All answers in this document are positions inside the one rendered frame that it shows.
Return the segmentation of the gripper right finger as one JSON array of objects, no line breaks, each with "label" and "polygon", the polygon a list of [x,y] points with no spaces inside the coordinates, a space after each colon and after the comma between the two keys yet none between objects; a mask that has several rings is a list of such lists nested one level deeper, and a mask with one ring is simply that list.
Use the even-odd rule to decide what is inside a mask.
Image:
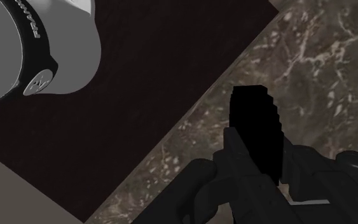
[{"label": "gripper right finger", "polygon": [[304,224],[358,224],[358,151],[322,156],[284,139],[281,182]]}]

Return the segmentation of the black oblong object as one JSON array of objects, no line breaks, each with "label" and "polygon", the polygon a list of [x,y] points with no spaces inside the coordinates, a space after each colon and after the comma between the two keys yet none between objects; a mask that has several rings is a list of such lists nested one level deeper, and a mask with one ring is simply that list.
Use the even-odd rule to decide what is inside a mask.
[{"label": "black oblong object", "polygon": [[278,185],[282,176],[284,133],[268,89],[262,85],[234,86],[229,121],[260,172]]}]

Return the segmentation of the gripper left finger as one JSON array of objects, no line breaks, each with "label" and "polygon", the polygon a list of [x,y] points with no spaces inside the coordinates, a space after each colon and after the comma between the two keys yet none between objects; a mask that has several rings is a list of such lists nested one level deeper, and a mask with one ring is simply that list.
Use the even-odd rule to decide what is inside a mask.
[{"label": "gripper left finger", "polygon": [[294,224],[290,204],[233,127],[212,160],[192,160],[132,224],[206,224],[225,203],[233,224]]}]

